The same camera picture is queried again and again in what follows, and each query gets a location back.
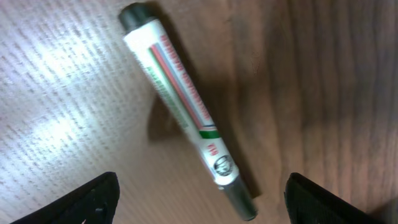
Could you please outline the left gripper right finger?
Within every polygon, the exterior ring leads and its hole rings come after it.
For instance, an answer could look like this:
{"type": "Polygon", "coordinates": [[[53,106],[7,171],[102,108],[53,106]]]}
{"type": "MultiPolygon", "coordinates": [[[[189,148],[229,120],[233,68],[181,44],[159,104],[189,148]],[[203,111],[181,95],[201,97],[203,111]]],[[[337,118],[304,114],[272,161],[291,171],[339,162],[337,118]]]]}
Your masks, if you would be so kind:
{"type": "Polygon", "coordinates": [[[284,198],[290,222],[293,224],[380,222],[297,172],[290,174],[284,198]]]}

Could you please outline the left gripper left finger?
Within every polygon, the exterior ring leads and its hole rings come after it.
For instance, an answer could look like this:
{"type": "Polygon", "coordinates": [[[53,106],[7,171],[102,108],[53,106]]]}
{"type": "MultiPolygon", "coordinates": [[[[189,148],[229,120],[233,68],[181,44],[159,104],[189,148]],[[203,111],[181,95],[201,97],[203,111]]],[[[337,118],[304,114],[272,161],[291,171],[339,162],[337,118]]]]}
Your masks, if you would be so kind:
{"type": "Polygon", "coordinates": [[[119,197],[116,173],[105,172],[12,224],[112,224],[119,197]]]}

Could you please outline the black whiteboard marker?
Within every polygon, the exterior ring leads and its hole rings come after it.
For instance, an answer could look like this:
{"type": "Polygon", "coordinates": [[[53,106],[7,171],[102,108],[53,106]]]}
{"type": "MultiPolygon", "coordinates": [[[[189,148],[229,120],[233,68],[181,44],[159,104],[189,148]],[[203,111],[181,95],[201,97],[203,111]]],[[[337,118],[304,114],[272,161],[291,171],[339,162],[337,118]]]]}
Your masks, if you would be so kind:
{"type": "Polygon", "coordinates": [[[195,146],[214,183],[240,218],[253,220],[257,208],[163,24],[146,2],[119,13],[124,41],[160,98],[195,146]]]}

